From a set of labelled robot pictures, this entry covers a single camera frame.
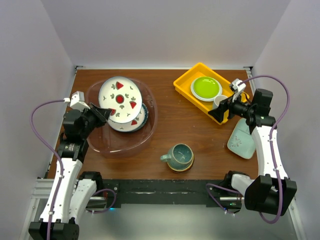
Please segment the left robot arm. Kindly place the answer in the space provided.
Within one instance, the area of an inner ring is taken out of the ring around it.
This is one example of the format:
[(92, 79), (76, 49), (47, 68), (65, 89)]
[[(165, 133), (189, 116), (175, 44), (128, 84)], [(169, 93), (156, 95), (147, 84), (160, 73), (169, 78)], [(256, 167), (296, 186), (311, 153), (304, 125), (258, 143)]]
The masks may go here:
[(91, 132), (107, 123), (111, 109), (94, 104), (73, 106), (63, 116), (56, 156), (56, 173), (51, 191), (39, 220), (30, 223), (28, 232), (34, 240), (77, 240), (80, 219), (92, 196), (105, 191), (99, 172), (83, 172), (87, 141)]

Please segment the clear plastic bin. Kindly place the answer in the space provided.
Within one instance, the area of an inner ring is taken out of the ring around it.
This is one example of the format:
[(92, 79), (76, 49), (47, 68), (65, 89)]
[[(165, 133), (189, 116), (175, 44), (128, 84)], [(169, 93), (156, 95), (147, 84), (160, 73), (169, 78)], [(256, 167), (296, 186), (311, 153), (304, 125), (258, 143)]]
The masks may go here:
[[(158, 107), (156, 99), (150, 88), (143, 82), (131, 79), (139, 88), (142, 103), (148, 108), (146, 124), (134, 132), (119, 132), (111, 128), (108, 122), (95, 128), (87, 138), (89, 146), (107, 158), (126, 158), (134, 156), (149, 146), (158, 124)], [(85, 100), (100, 107), (98, 96), (102, 80), (93, 84), (86, 92)]]

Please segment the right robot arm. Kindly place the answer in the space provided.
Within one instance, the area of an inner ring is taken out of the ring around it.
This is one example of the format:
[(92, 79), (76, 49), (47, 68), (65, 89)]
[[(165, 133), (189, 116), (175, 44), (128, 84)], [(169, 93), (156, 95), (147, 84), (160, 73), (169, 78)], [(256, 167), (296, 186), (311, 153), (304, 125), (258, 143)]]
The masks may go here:
[(244, 118), (257, 154), (257, 178), (251, 179), (244, 173), (229, 171), (224, 178), (223, 192), (230, 197), (241, 194), (247, 210), (275, 215), (278, 219), (286, 213), (297, 192), (297, 184), (289, 179), (282, 165), (276, 119), (269, 115), (272, 98), (271, 91), (259, 88), (251, 103), (230, 96), (208, 114), (219, 123), (225, 112), (228, 112), (230, 118)]

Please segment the blue floral plate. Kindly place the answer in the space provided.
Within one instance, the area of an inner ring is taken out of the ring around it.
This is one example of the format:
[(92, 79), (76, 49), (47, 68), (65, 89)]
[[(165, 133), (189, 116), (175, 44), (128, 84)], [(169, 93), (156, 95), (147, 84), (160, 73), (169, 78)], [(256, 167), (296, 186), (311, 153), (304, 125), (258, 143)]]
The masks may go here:
[(143, 109), (144, 114), (143, 114), (143, 122), (140, 125), (140, 128), (142, 128), (147, 123), (148, 117), (149, 117), (149, 110), (148, 110), (147, 106), (144, 103), (142, 103), (142, 107), (141, 108)]

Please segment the yellow plastic tray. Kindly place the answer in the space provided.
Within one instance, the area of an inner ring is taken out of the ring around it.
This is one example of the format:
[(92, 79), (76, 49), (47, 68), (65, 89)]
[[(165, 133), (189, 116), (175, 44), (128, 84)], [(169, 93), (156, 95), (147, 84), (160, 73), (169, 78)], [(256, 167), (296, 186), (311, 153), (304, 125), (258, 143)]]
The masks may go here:
[(223, 121), (218, 122), (208, 114), (208, 112), (213, 109), (213, 102), (202, 101), (200, 99), (197, 99), (192, 94), (192, 82), (200, 77), (212, 77), (220, 83), (223, 95), (230, 97), (233, 94), (233, 91), (229, 87), (230, 82), (201, 62), (198, 62), (196, 65), (194, 65), (191, 69), (189, 69), (187, 72), (185, 72), (182, 76), (180, 76), (173, 82), (175, 90), (183, 97), (185, 97), (188, 101), (190, 101), (194, 106), (200, 109), (203, 113), (205, 113), (209, 118), (214, 120), (217, 124), (225, 124), (228, 121), (228, 111), (224, 113)]

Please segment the pale green rectangular dish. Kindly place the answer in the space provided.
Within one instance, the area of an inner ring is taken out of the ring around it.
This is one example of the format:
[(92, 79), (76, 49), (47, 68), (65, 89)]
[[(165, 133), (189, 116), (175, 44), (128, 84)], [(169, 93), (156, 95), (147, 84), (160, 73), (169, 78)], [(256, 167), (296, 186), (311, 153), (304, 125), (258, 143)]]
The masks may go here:
[(245, 118), (237, 122), (227, 142), (227, 148), (243, 159), (249, 160), (253, 157), (256, 146)]

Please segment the teal glazed mug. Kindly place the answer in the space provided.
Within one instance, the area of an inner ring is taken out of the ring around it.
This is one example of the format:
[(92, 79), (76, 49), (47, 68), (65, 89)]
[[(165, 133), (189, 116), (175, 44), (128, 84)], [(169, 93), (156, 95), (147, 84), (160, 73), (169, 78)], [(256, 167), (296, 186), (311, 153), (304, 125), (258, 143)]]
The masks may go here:
[(192, 149), (184, 143), (174, 145), (167, 154), (160, 157), (162, 162), (174, 168), (188, 167), (193, 159), (194, 153)]

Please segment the light blue mug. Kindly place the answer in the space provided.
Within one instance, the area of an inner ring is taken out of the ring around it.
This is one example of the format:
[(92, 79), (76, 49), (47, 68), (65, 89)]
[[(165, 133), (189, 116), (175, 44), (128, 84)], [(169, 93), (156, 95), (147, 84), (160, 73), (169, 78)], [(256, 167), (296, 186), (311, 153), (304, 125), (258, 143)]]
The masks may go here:
[(213, 105), (212, 105), (212, 109), (215, 110), (219, 107), (220, 102), (227, 99), (228, 97), (225, 95), (218, 95), (215, 97), (214, 101), (213, 101)]

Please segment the watermelon pattern plate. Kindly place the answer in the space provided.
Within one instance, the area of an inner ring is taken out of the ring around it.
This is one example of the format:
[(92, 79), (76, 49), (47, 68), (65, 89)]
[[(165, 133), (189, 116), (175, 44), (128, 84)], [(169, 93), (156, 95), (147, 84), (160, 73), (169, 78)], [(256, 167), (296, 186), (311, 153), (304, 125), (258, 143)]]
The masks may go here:
[(137, 131), (137, 128), (142, 124), (142, 122), (144, 120), (143, 114), (144, 114), (144, 112), (143, 112), (143, 109), (141, 108), (137, 117), (130, 122), (117, 123), (117, 122), (114, 122), (110, 119), (107, 122), (108, 122), (108, 125), (112, 129), (114, 129), (118, 132), (123, 132), (123, 133), (135, 132), (135, 131)]
[(115, 76), (100, 87), (98, 103), (102, 109), (111, 110), (111, 121), (125, 124), (139, 115), (143, 99), (140, 89), (132, 80)]

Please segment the yellow rimmed dark bowl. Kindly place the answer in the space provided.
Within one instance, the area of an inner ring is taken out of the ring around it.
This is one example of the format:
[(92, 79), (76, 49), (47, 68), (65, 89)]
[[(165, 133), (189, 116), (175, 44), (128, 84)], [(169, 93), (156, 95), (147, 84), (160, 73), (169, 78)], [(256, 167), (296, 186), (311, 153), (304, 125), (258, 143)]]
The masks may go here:
[(178, 174), (182, 174), (184, 172), (189, 171), (193, 167), (194, 161), (195, 161), (195, 159), (193, 158), (188, 166), (185, 166), (185, 167), (183, 167), (181, 169), (177, 169), (177, 168), (171, 167), (169, 164), (167, 164), (167, 166), (172, 172), (178, 173)]

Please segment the aluminium frame rail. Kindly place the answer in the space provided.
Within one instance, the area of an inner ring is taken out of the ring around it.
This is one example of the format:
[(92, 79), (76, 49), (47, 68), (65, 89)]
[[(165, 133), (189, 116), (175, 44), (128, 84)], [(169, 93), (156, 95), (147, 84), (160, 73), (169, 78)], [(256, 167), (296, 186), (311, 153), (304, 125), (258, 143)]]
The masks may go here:
[(51, 188), (53, 186), (53, 179), (37, 179), (35, 187), (31, 194), (31, 200), (27, 208), (27, 214), (23, 223), (19, 240), (31, 240), (28, 232), (31, 222), (37, 222), (43, 212), (48, 201)]

